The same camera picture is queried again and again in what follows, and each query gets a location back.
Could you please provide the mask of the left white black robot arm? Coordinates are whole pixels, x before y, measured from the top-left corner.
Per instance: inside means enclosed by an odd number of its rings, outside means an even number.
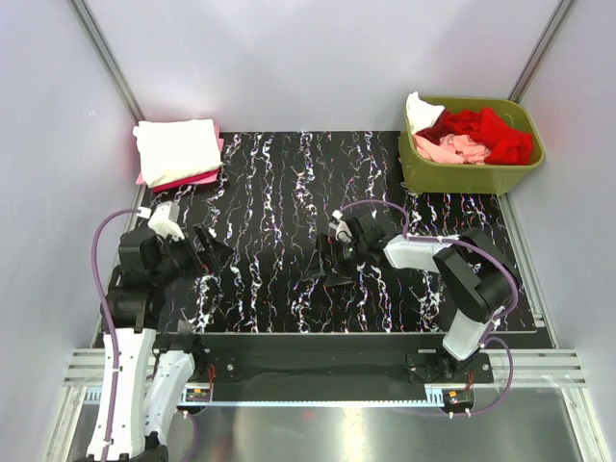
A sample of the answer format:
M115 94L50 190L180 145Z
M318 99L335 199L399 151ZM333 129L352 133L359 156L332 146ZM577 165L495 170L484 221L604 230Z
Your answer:
M101 311L105 363L88 461L166 461L167 436L189 381L216 376L195 334L179 334L155 353L166 289L226 265L233 254L212 232L196 226L202 247L162 237L150 228L123 234Z

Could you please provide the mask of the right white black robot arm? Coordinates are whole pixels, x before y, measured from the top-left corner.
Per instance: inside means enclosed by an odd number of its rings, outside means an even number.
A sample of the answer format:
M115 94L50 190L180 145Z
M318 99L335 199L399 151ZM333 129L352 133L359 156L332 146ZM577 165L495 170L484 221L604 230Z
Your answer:
M445 237L393 234L369 217L344 218L340 211L333 213L329 231L316 237L303 278L343 286L362 265L441 277L455 311L436 361L438 373L452 382L470 372L471 357L485 344L488 327L517 305L521 284L513 264L476 228Z

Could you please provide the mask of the red t shirt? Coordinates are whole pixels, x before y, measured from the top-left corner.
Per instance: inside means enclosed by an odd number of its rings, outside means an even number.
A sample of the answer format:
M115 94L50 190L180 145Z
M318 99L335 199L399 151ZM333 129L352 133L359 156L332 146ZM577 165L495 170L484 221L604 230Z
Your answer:
M490 108L479 112L463 110L457 114L444 110L431 128L415 135L439 143L448 134L468 135L473 141L487 146L491 155L484 165L527 166L530 163L531 134L510 127Z

